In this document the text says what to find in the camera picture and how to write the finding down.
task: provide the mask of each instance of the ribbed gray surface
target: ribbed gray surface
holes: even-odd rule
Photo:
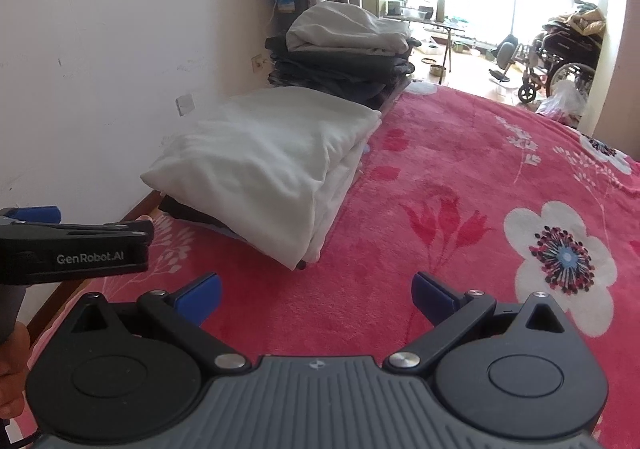
[[[526,445],[469,428],[420,379],[381,371],[370,357],[265,357],[211,386],[181,424],[127,449],[501,449]],[[46,437],[36,449],[78,449]],[[596,449],[586,435],[550,449]]]

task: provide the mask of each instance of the electrical outlet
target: electrical outlet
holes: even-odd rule
[[[254,70],[254,74],[261,72],[264,70],[264,65],[266,65],[269,60],[264,57],[264,54],[254,55],[251,58],[251,68]]]
[[[185,94],[178,97],[175,100],[175,104],[176,106],[178,106],[178,113],[181,117],[185,116],[196,107],[196,105],[193,103],[193,97],[191,96],[191,94]]]

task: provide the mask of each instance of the stack of folded clothes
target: stack of folded clothes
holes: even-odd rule
[[[320,258],[380,117],[317,90],[259,90],[211,105],[141,178],[162,211],[293,270]]]
[[[407,23],[360,7],[323,2],[306,10],[286,36],[268,38],[274,86],[302,86],[377,110],[414,72],[408,58],[420,42]]]

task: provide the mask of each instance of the wheelchair wheel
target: wheelchair wheel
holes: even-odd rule
[[[567,79],[573,81],[578,92],[580,92],[585,99],[588,99],[595,73],[596,71],[593,67],[584,63],[574,63],[566,60],[560,61],[553,65],[548,71],[545,85],[546,96],[551,97],[551,95],[553,95],[554,85],[558,81]]]
[[[523,84],[518,89],[518,99],[520,102],[529,104],[532,103],[536,99],[536,87],[533,84]]]

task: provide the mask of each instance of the metal screw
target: metal screw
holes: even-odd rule
[[[246,359],[240,353],[222,353],[214,363],[220,369],[240,369],[246,364]]]
[[[420,357],[411,352],[396,352],[389,356],[389,364],[394,368],[415,368],[420,364]]]

